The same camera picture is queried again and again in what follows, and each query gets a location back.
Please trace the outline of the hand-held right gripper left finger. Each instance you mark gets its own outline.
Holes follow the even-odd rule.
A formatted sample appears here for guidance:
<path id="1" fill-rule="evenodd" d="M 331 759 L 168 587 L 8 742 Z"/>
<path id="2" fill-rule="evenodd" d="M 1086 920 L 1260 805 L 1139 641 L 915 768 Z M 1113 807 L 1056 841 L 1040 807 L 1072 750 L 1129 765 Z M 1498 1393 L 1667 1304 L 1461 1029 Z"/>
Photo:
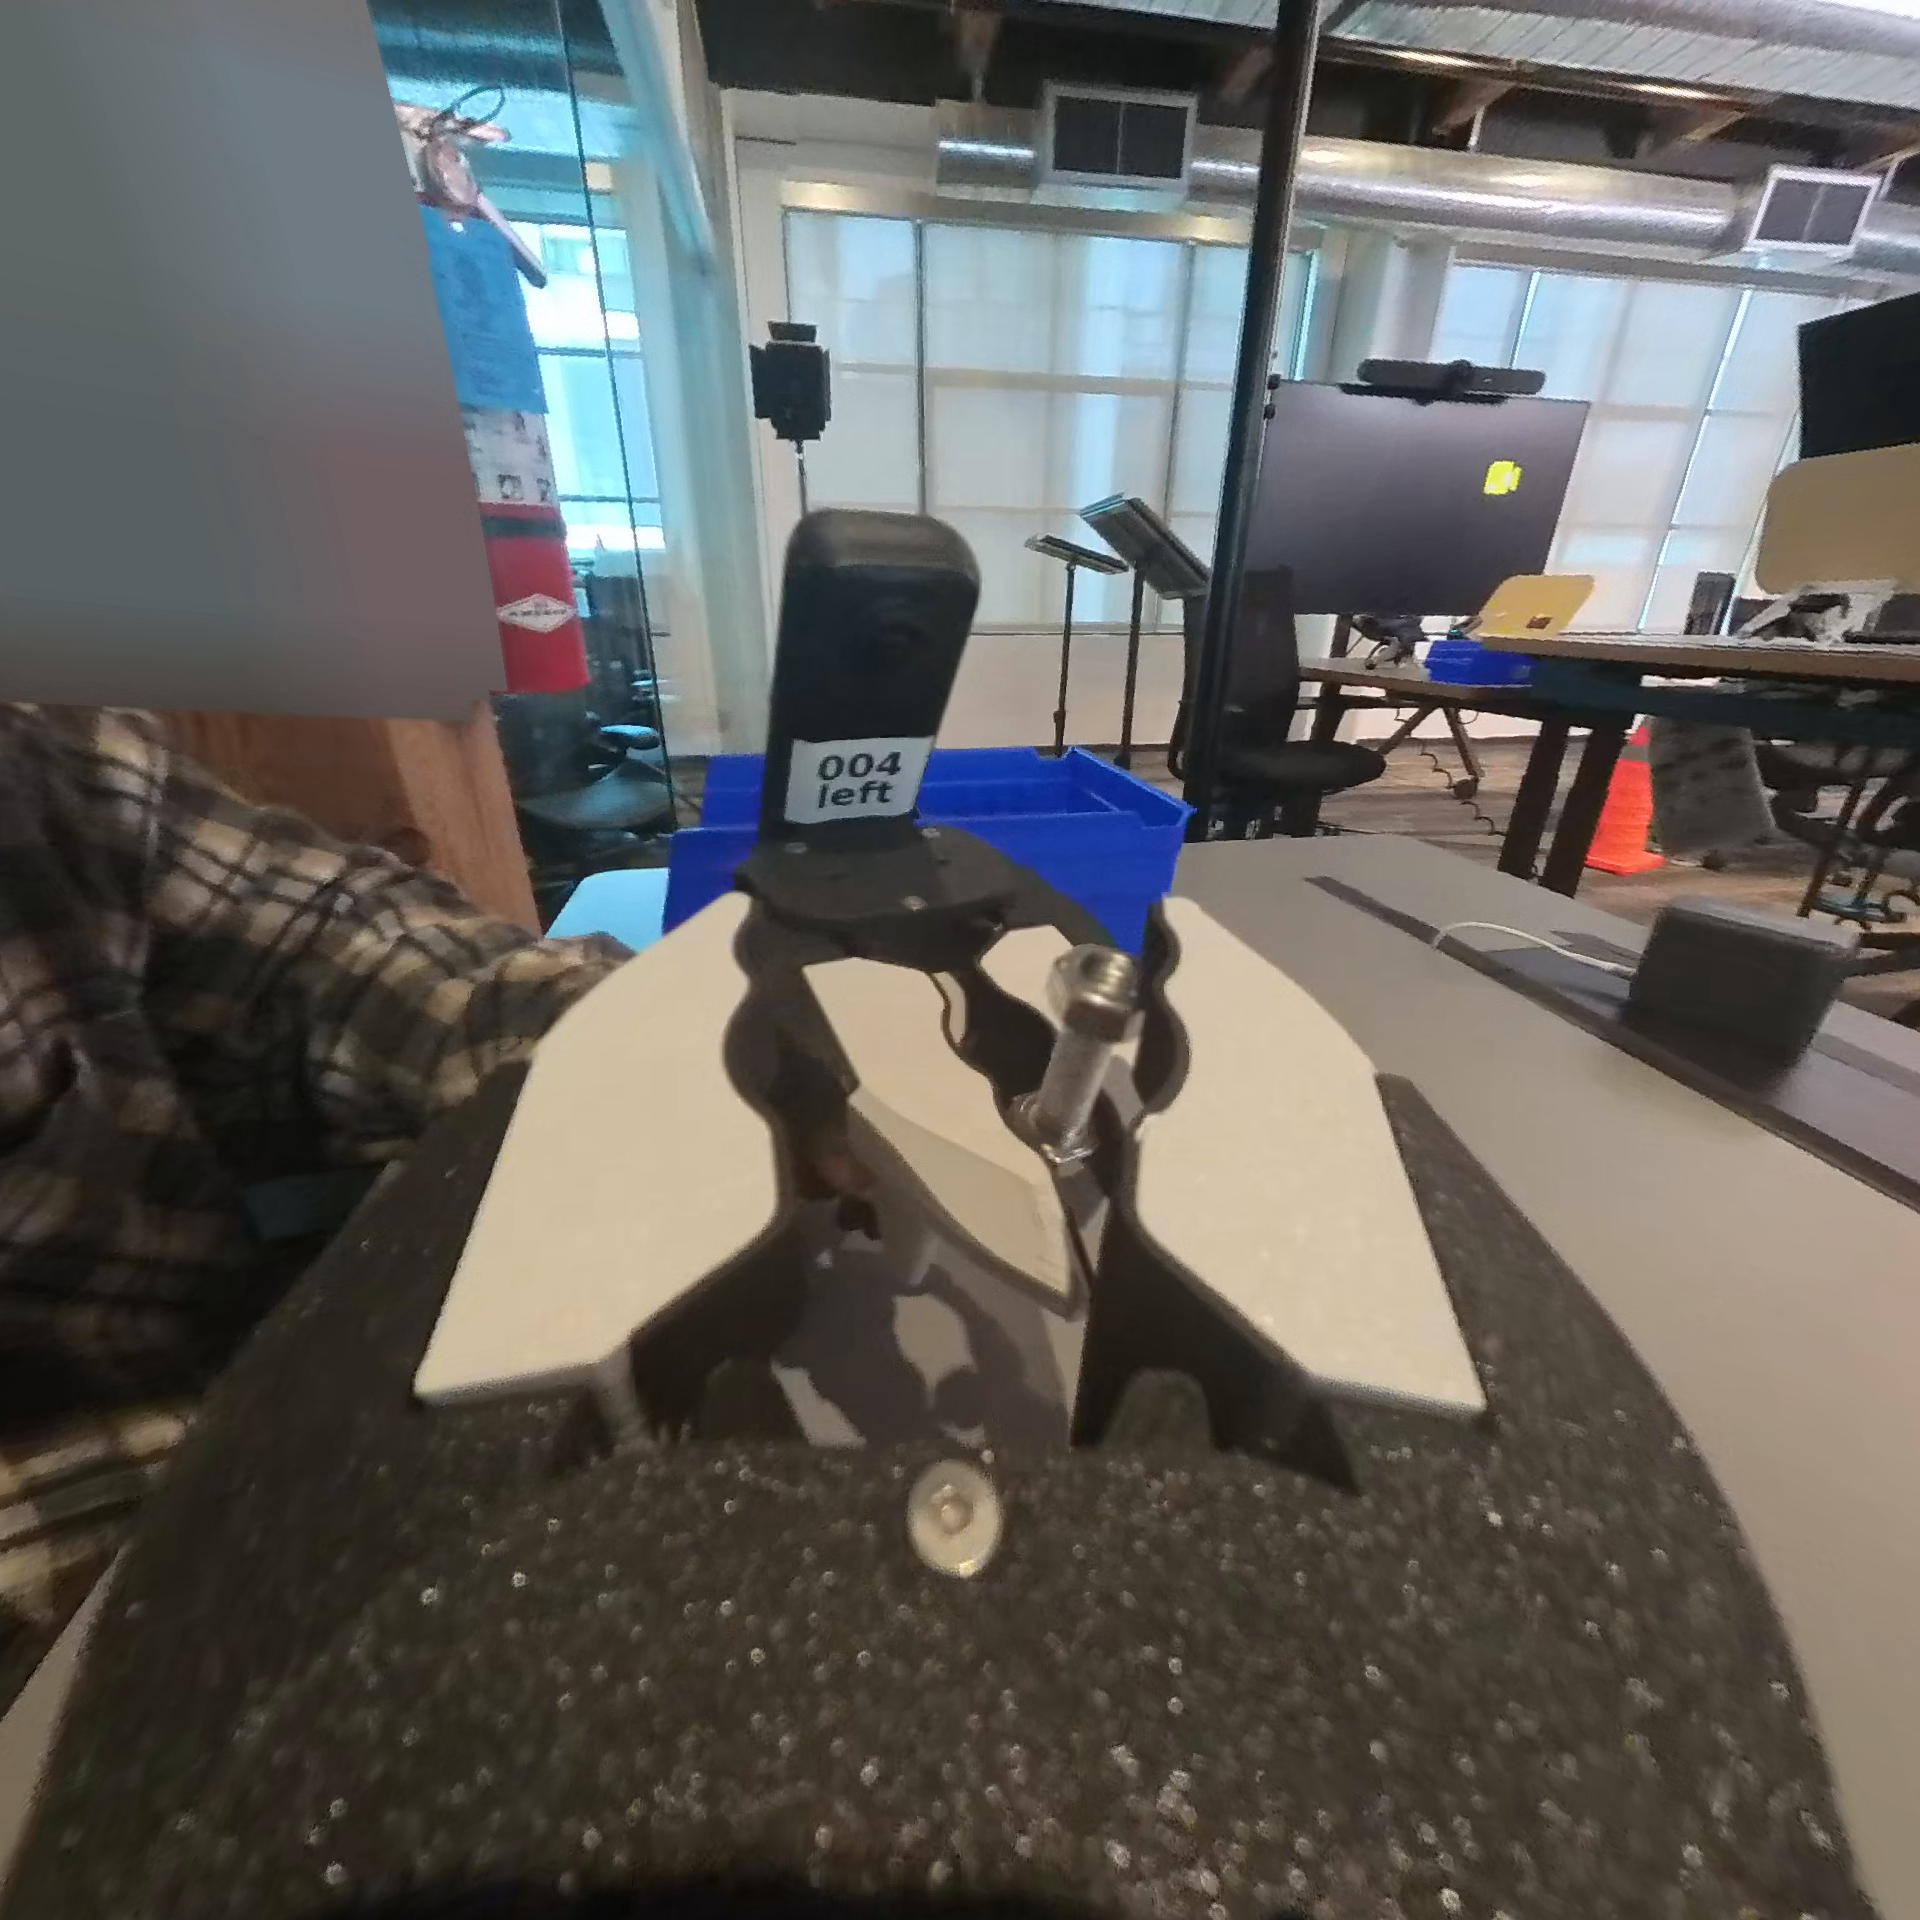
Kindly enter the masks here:
<path id="1" fill-rule="evenodd" d="M 586 1386 L 637 1408 L 636 1337 L 778 1222 L 776 1134 L 726 1067 L 750 911 L 744 893 L 708 902 L 541 1038 L 416 1368 L 421 1402 Z"/>

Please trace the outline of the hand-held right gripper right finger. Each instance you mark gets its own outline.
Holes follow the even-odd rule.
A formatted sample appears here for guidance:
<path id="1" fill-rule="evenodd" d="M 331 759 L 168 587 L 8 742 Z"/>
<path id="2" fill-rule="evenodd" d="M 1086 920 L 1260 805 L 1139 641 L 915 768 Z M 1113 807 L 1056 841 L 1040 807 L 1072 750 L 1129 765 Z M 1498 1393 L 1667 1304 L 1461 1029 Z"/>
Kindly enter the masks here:
<path id="1" fill-rule="evenodd" d="M 1349 1490 L 1346 1409 L 1486 1424 L 1369 1053 L 1186 895 L 1147 925 L 1137 1088 L 1075 1448 L 1250 1456 Z"/>

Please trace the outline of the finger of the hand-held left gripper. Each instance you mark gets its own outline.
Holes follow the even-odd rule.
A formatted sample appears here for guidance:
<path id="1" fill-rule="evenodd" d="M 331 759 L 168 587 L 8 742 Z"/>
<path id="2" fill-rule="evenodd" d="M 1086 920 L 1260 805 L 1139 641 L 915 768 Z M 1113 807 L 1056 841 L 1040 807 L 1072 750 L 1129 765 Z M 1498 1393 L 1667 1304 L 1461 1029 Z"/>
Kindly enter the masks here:
<path id="1" fill-rule="evenodd" d="M 876 1181 L 1043 1306 L 1072 1314 L 1083 1286 L 1062 1198 L 990 1075 L 962 1058 L 934 976 L 848 962 L 848 1067 L 848 1134 Z"/>

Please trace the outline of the silver hex bolt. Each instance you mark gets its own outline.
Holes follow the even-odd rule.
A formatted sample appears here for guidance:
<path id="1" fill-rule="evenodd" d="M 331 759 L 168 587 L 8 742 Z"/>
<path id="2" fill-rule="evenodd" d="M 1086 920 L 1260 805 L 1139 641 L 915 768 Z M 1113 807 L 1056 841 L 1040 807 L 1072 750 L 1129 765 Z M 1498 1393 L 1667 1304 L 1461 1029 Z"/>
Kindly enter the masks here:
<path id="1" fill-rule="evenodd" d="M 1078 944 L 1046 976 L 1056 1033 L 1034 1091 L 1058 1107 L 1102 1097 L 1113 1053 L 1144 1018 L 1139 962 L 1118 947 Z"/>

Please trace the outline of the large blue storage bin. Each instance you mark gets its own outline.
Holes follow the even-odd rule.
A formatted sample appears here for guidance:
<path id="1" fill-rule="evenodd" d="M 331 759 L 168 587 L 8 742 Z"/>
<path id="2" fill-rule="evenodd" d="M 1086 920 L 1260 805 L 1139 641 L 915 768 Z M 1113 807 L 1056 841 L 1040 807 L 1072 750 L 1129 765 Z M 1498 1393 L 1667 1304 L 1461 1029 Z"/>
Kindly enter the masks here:
<path id="1" fill-rule="evenodd" d="M 708 761 L 702 821 L 669 841 L 662 928 L 733 888 L 758 827 L 761 773 L 758 753 Z M 1083 750 L 938 750 L 920 805 L 930 825 L 966 829 L 1045 878 L 1128 950 L 1172 883 L 1190 817 L 1180 797 Z"/>

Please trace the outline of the person's left forearm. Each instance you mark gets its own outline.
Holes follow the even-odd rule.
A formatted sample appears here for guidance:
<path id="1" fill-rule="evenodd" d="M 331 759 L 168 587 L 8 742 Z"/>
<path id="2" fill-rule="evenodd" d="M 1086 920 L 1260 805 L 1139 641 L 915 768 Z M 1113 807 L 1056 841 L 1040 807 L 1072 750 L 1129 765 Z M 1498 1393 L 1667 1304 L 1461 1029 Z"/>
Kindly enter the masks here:
<path id="1" fill-rule="evenodd" d="M 371 847 L 306 847 L 281 984 L 328 1157 L 402 1157 L 627 963 L 601 936 L 553 941 Z"/>

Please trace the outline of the black music stand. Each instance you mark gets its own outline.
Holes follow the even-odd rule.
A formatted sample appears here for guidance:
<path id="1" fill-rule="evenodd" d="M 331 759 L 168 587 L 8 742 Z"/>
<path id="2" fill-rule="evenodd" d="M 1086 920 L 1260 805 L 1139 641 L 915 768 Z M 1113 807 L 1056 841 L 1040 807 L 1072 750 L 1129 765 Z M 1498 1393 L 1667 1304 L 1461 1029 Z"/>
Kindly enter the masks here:
<path id="1" fill-rule="evenodd" d="M 1091 545 L 1062 539 L 1058 534 L 1034 534 L 1024 539 L 1024 547 L 1045 560 L 1062 563 L 1062 631 L 1058 648 L 1058 683 L 1053 691 L 1052 712 L 1052 755 L 1068 753 L 1068 717 L 1069 717 L 1069 681 L 1072 681 L 1072 632 L 1075 632 L 1075 590 L 1078 575 L 1086 571 L 1098 577 L 1113 577 L 1128 571 L 1124 562 L 1110 551 L 1094 551 Z"/>
<path id="2" fill-rule="evenodd" d="M 1171 601 L 1181 615 L 1185 654 L 1205 627 L 1211 594 L 1210 566 L 1193 555 L 1171 523 L 1139 495 L 1104 495 L 1083 509 L 1081 521 L 1100 534 L 1131 575 L 1131 602 L 1121 683 L 1121 741 L 1113 761 L 1131 770 L 1137 761 L 1137 696 L 1146 634 L 1146 595 Z"/>

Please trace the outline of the pale blue seat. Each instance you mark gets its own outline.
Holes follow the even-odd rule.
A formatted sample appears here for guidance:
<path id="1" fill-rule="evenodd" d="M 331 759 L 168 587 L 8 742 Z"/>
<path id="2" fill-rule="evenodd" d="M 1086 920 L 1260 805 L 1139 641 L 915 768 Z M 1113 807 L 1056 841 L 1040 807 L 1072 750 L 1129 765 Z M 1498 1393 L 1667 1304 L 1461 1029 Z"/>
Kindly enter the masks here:
<path id="1" fill-rule="evenodd" d="M 667 867 L 601 871 L 584 878 L 546 928 L 548 939 L 608 936 L 637 952 L 662 936 Z"/>

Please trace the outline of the black office chair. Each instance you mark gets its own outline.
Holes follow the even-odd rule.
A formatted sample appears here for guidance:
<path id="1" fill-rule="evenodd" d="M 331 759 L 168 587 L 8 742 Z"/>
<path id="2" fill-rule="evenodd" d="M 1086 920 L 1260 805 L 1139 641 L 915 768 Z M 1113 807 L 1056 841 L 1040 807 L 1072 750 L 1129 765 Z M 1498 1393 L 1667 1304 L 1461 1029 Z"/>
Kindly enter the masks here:
<path id="1" fill-rule="evenodd" d="M 611 753 L 586 783 L 517 800 L 518 822 L 541 831 L 673 831 L 678 800 L 659 727 L 637 722 L 597 728 L 597 744 Z"/>
<path id="2" fill-rule="evenodd" d="M 1283 566 L 1240 590 L 1224 691 L 1214 783 L 1205 805 L 1190 802 L 1198 838 L 1314 837 L 1328 797 L 1382 776 L 1386 755 L 1371 746 L 1289 734 L 1302 661 Z"/>

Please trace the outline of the red fire extinguisher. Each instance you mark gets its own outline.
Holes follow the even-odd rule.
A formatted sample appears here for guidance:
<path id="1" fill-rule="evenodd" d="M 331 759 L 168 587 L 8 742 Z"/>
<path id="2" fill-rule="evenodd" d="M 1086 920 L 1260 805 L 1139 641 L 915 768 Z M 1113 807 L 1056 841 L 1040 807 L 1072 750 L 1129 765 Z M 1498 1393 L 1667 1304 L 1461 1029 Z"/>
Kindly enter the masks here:
<path id="1" fill-rule="evenodd" d="M 541 263 L 499 213 L 473 166 L 475 149 L 505 139 L 492 112 L 481 112 L 478 94 L 443 107 L 398 101 L 394 112 L 416 203 L 454 222 L 490 222 L 510 240 L 524 301 L 529 290 L 541 290 Z M 589 678 L 546 413 L 460 405 L 504 658 L 499 691 L 507 695 L 572 691 Z"/>

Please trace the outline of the black tripod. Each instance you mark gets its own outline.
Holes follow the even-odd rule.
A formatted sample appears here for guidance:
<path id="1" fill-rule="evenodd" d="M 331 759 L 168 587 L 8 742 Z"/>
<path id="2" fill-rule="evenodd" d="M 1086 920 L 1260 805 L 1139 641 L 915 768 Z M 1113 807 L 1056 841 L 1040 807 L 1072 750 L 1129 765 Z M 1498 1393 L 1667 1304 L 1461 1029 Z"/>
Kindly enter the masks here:
<path id="1" fill-rule="evenodd" d="M 1221 728 L 1226 723 L 1224 712 L 1233 669 L 1241 566 L 1258 501 L 1267 381 L 1273 367 L 1270 355 L 1284 280 L 1289 213 L 1308 128 L 1322 11 L 1320 2 L 1283 2 L 1278 5 L 1275 30 L 1268 35 L 1268 96 L 1240 319 L 1227 456 L 1224 463 L 1211 583 L 1190 678 L 1185 742 L 1185 802 L 1190 809 L 1186 843 L 1190 846 L 1210 838 L 1216 807 Z"/>

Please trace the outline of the person's plaid shirt torso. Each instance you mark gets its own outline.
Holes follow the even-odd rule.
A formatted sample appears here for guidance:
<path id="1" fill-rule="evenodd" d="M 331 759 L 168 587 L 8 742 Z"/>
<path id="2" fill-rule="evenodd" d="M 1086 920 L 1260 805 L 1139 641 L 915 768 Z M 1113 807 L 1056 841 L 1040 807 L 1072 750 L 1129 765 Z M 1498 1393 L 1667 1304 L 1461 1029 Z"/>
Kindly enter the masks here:
<path id="1" fill-rule="evenodd" d="M 321 898 L 400 866 L 240 802 L 129 715 L 4 705 L 4 1642 L 45 1640 L 114 1512 L 283 1283 L 146 982 L 148 856 L 233 825 Z"/>

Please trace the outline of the black power adapter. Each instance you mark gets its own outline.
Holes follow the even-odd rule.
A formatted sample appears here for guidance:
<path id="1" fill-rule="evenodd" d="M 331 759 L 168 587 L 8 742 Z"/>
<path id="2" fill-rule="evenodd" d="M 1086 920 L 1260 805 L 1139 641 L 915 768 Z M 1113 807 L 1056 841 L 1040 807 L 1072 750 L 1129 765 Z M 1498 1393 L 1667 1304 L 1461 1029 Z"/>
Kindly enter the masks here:
<path id="1" fill-rule="evenodd" d="M 1856 928 L 1681 895 L 1648 925 L 1624 1022 L 1673 1045 L 1790 1067 L 1810 1051 L 1859 954 Z"/>

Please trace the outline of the orange traffic cone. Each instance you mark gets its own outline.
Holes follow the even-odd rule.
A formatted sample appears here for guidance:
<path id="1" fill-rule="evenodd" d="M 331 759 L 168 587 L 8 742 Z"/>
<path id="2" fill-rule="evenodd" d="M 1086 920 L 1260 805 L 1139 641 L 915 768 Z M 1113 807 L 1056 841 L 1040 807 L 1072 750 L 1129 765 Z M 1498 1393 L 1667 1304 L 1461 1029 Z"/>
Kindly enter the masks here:
<path id="1" fill-rule="evenodd" d="M 1584 867 L 1613 878 L 1640 878 L 1665 866 L 1652 822 L 1652 778 L 1648 722 L 1634 723 L 1624 741 L 1594 829 Z"/>

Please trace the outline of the blue paper tag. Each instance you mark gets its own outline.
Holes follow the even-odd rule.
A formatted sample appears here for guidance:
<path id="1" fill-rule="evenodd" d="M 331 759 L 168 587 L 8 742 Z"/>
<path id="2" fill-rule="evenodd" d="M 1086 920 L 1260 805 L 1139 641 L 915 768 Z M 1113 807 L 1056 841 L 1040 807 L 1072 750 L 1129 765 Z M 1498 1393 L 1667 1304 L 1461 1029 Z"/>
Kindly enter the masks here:
<path id="1" fill-rule="evenodd" d="M 510 240 L 485 219 L 454 222 L 426 203 L 419 216 L 457 402 L 545 416 L 540 351 Z"/>

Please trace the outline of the large black monitor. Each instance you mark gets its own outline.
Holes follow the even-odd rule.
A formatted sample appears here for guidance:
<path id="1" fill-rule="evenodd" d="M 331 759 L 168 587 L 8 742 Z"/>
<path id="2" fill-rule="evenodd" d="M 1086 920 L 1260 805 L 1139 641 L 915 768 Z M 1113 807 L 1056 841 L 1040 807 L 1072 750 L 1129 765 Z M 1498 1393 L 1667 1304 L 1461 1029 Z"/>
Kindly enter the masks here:
<path id="1" fill-rule="evenodd" d="M 1284 378 L 1241 568 L 1296 615 L 1468 616 L 1548 573 L 1590 405 Z"/>

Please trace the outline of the white air vent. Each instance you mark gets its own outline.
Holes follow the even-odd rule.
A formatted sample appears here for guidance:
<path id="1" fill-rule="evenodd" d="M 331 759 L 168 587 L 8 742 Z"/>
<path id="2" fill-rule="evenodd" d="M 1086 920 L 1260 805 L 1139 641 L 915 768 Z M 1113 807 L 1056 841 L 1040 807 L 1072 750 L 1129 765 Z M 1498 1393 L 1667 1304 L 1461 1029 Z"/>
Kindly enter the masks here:
<path id="1" fill-rule="evenodd" d="M 1848 257 L 1883 186 L 1883 171 L 1771 165 L 1742 214 L 1738 247 L 1758 256 Z"/>
<path id="2" fill-rule="evenodd" d="M 1190 90 L 1050 81 L 1040 110 L 1040 178 L 1181 194 L 1190 178 L 1195 117 Z"/>

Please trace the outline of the black webcam bar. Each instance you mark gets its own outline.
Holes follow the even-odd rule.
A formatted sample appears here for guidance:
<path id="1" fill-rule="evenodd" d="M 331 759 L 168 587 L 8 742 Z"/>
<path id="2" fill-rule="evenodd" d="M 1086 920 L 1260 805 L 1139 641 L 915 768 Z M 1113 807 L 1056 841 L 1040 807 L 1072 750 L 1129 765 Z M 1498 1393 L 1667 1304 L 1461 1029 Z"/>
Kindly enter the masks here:
<path id="1" fill-rule="evenodd" d="M 1422 362 L 1377 355 L 1357 365 L 1354 386 L 1417 402 L 1502 402 L 1539 398 L 1546 391 L 1546 371 L 1539 367 L 1486 367 L 1470 359 Z"/>

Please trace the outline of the yellow laptop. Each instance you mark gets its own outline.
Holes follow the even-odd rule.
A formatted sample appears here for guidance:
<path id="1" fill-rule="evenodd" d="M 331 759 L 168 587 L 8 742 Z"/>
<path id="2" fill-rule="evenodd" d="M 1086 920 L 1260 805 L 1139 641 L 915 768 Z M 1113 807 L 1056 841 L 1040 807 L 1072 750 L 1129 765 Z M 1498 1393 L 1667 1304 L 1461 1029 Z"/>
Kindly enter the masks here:
<path id="1" fill-rule="evenodd" d="M 1488 595 L 1472 619 L 1480 641 L 1548 640 L 1564 632 L 1594 595 L 1590 573 L 1522 573 Z"/>

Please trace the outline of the wooden desk with black legs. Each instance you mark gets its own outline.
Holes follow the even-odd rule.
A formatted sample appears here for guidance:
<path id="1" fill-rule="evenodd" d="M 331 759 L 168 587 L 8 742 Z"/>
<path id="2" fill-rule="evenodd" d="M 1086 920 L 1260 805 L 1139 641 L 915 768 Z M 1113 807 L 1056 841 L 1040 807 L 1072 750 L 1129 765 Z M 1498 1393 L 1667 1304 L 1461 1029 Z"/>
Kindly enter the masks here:
<path id="1" fill-rule="evenodd" d="M 1913 643 L 1740 640 L 1690 632 L 1492 638 L 1528 683 L 1448 683 L 1422 664 L 1302 661 L 1312 742 L 1349 709 L 1461 705 L 1539 723 L 1499 846 L 1499 872 L 1574 895 L 1626 738 L 1645 715 L 1740 727 L 1753 738 L 1915 753 Z"/>

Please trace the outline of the beige desk divider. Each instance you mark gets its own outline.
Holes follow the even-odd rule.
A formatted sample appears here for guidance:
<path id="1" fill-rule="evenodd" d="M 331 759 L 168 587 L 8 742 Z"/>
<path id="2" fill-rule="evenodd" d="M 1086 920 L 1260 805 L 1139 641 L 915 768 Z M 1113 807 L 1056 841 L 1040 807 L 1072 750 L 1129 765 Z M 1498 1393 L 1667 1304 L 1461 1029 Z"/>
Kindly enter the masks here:
<path id="1" fill-rule="evenodd" d="M 1781 469 L 1765 497 L 1756 584 L 1883 584 L 1917 592 L 1917 445 L 1825 455 Z"/>

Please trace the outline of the wooden post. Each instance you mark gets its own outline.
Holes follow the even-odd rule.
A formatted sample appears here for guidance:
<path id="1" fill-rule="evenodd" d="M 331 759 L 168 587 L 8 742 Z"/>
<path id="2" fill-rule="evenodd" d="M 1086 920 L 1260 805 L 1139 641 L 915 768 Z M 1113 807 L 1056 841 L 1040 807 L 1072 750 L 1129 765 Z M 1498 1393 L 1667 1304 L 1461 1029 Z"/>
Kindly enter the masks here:
<path id="1" fill-rule="evenodd" d="M 161 728 L 246 800 L 441 875 L 500 920 L 540 914 L 490 703 L 421 717 L 161 710 Z"/>

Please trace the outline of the silver air duct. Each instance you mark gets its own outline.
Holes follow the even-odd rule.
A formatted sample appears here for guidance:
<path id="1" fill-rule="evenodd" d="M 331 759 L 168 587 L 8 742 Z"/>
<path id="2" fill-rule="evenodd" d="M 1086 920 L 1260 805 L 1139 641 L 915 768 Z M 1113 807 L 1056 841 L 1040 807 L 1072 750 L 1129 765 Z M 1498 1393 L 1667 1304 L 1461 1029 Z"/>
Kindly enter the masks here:
<path id="1" fill-rule="evenodd" d="M 1548 250 L 1618 254 L 1875 280 L 1917 273 L 1915 206 L 1872 199 L 1842 250 L 1748 247 L 1758 186 L 1565 160 L 1312 134 L 1293 206 L 1310 219 L 1448 233 Z"/>

